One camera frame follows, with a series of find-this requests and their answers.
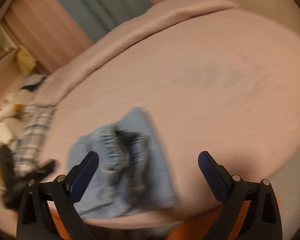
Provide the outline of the teal curtain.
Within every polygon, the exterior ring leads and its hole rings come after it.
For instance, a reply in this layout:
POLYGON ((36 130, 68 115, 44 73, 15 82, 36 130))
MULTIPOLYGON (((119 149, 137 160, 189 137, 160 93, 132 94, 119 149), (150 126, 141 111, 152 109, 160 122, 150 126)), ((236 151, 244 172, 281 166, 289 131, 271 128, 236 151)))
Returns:
POLYGON ((97 42, 120 24, 138 17, 153 6, 151 0, 57 0, 97 42))

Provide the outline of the pink bed sheet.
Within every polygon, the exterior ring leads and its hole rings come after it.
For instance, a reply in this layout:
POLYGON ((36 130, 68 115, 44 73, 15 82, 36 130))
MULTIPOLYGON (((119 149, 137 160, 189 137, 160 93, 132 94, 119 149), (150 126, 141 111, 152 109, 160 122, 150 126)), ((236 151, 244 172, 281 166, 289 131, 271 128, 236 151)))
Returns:
POLYGON ((89 224, 136 229, 190 218, 217 205, 200 152, 259 181, 299 149, 300 36, 237 8, 193 17, 130 46, 56 107, 42 158, 58 159, 58 174, 80 136, 142 107, 177 194, 170 209, 89 224))

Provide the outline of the pink curtain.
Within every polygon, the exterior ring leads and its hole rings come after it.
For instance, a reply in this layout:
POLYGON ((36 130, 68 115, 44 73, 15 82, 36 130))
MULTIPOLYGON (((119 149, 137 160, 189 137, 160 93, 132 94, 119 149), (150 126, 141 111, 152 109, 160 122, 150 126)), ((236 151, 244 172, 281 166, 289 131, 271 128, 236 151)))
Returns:
MULTIPOLYGON (((151 0, 153 5, 161 1, 151 0)), ((57 0, 13 0, 2 24, 46 73, 53 73, 94 44, 57 0)))

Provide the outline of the orange fuzzy garment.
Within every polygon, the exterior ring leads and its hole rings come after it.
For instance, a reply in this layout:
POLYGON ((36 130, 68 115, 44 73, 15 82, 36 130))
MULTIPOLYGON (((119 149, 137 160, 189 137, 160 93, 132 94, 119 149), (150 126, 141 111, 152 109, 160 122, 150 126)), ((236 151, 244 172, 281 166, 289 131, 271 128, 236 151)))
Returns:
MULTIPOLYGON (((250 201, 245 201, 235 225, 227 239, 235 239, 247 216, 250 201)), ((144 229, 111 229, 85 223, 96 239, 202 239, 209 231, 222 207, 198 215, 180 223, 144 229)), ((53 221, 62 239, 71 239, 57 211, 50 210, 53 221)))

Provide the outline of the white duck plush toy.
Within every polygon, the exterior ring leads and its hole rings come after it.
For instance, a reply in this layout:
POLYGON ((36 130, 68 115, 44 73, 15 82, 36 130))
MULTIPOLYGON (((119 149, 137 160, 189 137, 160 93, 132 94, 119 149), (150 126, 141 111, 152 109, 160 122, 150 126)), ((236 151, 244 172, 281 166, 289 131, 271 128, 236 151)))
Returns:
POLYGON ((15 103, 16 93, 10 93, 3 99, 3 104, 0 106, 0 122, 4 118, 16 116, 23 108, 22 103, 15 103))

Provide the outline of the folded blue striped cloth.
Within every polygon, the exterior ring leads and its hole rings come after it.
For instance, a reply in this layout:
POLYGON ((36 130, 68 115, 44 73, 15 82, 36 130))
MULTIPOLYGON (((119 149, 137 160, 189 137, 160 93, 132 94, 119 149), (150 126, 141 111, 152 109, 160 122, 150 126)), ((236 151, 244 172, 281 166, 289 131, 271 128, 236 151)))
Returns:
POLYGON ((32 74, 30 75, 25 83, 21 86, 21 89, 25 89, 28 91, 34 91, 39 87, 47 78, 44 74, 32 74))

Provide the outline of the pink quilted comforter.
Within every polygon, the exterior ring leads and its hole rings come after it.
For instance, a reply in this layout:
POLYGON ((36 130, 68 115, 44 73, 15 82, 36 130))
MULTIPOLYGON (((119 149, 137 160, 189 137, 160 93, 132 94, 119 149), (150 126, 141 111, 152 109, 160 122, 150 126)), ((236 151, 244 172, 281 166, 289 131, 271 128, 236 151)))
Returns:
POLYGON ((51 74, 34 97, 38 107, 57 106, 91 73, 130 46, 195 16, 234 9, 230 0, 165 0, 119 25, 65 66, 51 74))

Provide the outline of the plaid grey white pillow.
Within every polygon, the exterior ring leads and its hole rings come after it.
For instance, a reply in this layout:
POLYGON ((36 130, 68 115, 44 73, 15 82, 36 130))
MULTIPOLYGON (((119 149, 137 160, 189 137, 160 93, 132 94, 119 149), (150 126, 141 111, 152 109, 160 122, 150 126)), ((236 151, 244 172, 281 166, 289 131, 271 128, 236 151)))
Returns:
POLYGON ((39 154, 55 110, 55 106, 28 104, 21 111, 26 126, 13 153, 14 172, 17 176, 24 177, 38 168, 39 154))

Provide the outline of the light blue denim pants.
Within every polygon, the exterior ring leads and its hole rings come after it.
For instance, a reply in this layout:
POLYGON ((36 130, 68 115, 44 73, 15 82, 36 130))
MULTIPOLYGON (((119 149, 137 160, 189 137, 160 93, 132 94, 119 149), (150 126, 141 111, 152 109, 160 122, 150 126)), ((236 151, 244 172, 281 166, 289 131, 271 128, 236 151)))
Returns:
POLYGON ((82 218, 110 219, 166 209, 178 200, 158 136, 141 108, 80 137, 68 168, 94 151, 99 167, 75 209, 82 218))

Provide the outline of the yellow hanging fabric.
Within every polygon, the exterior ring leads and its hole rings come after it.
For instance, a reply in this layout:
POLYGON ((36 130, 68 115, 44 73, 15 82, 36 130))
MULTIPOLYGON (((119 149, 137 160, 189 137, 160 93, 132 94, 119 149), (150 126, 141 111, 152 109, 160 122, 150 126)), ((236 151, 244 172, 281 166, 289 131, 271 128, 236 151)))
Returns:
POLYGON ((21 45, 16 52, 15 61, 25 75, 30 75, 37 66, 37 59, 24 45, 21 45))

